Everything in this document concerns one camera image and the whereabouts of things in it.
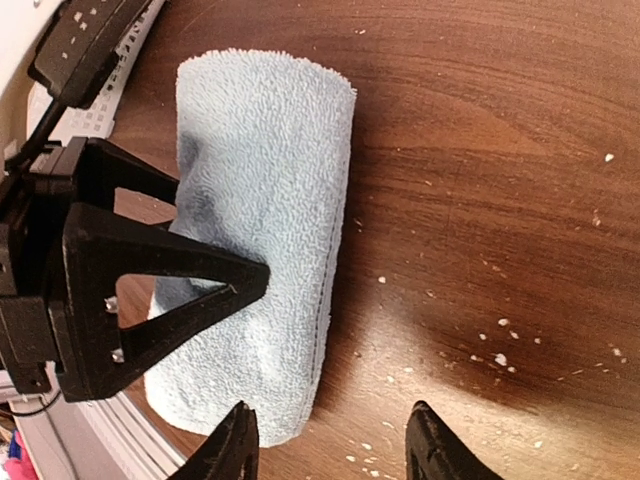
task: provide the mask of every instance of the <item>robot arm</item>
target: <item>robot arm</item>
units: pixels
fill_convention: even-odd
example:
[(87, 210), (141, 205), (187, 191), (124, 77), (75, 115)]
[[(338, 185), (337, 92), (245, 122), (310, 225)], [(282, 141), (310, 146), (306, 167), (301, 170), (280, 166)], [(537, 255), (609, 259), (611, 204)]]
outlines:
[(27, 70), (35, 49), (63, 0), (3, 2), (0, 15), (0, 167), (26, 141), (27, 103), (33, 80)]

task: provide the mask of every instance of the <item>wooden table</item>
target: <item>wooden table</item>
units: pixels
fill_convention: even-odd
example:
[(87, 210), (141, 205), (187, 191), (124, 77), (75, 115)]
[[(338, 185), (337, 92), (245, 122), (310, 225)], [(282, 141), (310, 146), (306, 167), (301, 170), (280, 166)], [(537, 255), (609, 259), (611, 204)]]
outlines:
[[(419, 399), (508, 480), (637, 477), (639, 21), (632, 0), (167, 4), (114, 136), (165, 171), (188, 57), (286, 50), (359, 92), (322, 384), (262, 479), (403, 479)], [(120, 211), (171, 214), (134, 195)], [(120, 285), (123, 322), (151, 285)]]

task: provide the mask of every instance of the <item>rolled towel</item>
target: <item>rolled towel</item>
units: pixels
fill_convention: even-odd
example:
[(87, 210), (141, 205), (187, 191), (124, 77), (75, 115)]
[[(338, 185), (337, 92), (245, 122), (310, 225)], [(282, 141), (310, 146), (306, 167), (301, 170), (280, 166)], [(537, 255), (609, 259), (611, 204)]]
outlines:
[[(215, 51), (180, 66), (171, 230), (264, 262), (271, 278), (261, 300), (147, 372), (168, 423), (210, 435), (243, 400), (262, 447), (302, 431), (324, 360), (355, 100), (338, 73), (284, 53)], [(210, 288), (159, 278), (150, 318)]]

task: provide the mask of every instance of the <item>screw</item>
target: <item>screw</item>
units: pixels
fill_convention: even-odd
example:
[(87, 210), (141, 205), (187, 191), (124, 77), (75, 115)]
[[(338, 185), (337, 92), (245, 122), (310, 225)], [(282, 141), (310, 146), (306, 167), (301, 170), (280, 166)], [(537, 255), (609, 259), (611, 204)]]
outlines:
[(104, 305), (107, 313), (118, 313), (118, 297), (105, 298)]
[(111, 360), (114, 363), (124, 363), (124, 352), (121, 348), (117, 348), (111, 352)]

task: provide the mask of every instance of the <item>white speck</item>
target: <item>white speck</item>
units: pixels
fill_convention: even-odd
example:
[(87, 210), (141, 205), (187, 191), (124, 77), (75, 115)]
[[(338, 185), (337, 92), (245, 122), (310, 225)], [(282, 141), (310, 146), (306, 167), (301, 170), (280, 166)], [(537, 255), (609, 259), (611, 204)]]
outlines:
[(597, 209), (593, 211), (593, 220), (591, 220), (591, 224), (594, 227), (599, 227), (600, 225), (602, 225), (602, 220), (600, 220), (600, 217), (598, 216)]
[(494, 361), (498, 364), (498, 365), (502, 365), (503, 367), (507, 366), (507, 357), (505, 357), (505, 355), (503, 353), (499, 353), (496, 355), (496, 358), (494, 359)]

